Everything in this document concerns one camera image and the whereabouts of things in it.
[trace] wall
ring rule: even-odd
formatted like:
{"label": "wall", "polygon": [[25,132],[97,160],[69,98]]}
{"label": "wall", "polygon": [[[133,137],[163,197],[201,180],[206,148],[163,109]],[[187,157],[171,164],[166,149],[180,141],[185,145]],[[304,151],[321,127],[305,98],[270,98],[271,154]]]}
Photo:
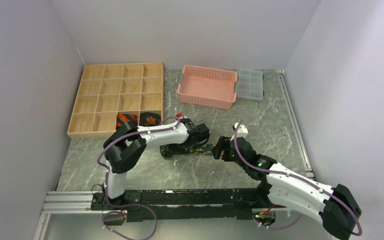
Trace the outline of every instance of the wall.
{"label": "wall", "polygon": [[87,64],[284,69],[320,0],[52,0]]}
{"label": "wall", "polygon": [[348,186],[384,239],[384,0],[321,1],[285,78],[316,178]]}
{"label": "wall", "polygon": [[32,239],[83,63],[48,0],[0,0],[0,240]]}

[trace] pink basket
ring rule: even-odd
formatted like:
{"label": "pink basket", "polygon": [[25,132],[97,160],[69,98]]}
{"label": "pink basket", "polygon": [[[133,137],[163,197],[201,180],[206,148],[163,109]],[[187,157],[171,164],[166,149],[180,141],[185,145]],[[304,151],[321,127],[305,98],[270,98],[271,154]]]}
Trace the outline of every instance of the pink basket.
{"label": "pink basket", "polygon": [[230,109],[236,101],[238,74],[215,68],[186,65],[177,88],[180,102]]}

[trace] marble tabletop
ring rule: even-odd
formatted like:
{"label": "marble tabletop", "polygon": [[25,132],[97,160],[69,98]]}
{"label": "marble tabletop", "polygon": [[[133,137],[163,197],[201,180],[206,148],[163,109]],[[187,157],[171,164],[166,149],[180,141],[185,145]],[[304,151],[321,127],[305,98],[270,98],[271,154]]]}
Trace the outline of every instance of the marble tabletop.
{"label": "marble tabletop", "polygon": [[[209,143],[219,136],[231,136],[232,125],[243,120],[248,128],[246,140],[257,153],[276,159],[287,168],[304,175],[301,149],[291,123],[289,109],[276,71],[264,70],[262,101],[237,99],[231,109],[181,103],[176,94],[181,70],[164,71],[164,116],[183,113],[194,124],[210,129]],[[85,191],[104,181],[105,169],[97,165],[105,138],[72,139],[62,168],[57,191]],[[127,174],[126,189],[216,189],[253,188],[259,184],[236,163],[215,160],[205,155],[176,155],[163,158],[158,148],[145,151]]]}

